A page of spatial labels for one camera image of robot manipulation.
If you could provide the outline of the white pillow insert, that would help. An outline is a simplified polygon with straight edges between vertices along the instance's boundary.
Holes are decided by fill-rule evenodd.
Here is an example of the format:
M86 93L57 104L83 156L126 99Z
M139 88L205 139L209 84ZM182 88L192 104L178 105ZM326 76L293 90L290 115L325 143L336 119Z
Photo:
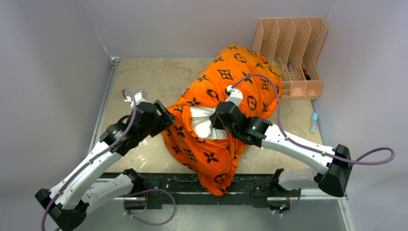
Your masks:
M191 106L192 128L199 138L205 140L224 140L227 139L227 133L223 129L216 129L212 125L210 116L215 113L213 107Z

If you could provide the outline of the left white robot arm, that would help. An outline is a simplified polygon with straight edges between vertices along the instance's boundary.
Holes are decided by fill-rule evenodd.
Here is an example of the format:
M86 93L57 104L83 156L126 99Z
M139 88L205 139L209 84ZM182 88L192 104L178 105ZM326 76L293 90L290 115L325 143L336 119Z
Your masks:
M137 103L129 115L108 126L86 158L64 180L35 194L45 209L43 219L51 217L59 231L73 231L88 214L119 196L145 196L148 190L144 179L133 169L126 169L99 186L92 185L147 136L158 135L175 121L176 116L159 101Z

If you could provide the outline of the orange patterned pillowcase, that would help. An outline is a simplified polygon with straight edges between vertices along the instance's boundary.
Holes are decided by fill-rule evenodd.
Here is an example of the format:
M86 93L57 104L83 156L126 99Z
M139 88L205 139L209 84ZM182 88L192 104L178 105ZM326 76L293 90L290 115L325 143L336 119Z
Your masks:
M246 148L210 121L217 105L227 99L227 87L234 84L243 94L239 109L248 117L269 118L282 96L281 79L266 58L230 44L168 107L176 120L162 133L170 154L194 171L203 188L215 196L228 192Z

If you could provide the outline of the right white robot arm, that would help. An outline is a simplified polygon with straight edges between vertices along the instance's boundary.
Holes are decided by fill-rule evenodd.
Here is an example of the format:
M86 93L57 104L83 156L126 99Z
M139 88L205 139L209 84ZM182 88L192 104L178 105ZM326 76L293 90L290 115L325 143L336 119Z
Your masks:
M270 183L271 192L281 196L299 188L319 188L328 195L343 197L352 171L349 149L313 143L287 133L260 117L247 117L234 103L216 107L217 122L232 137L247 145L271 149L308 165L306 169L283 170Z

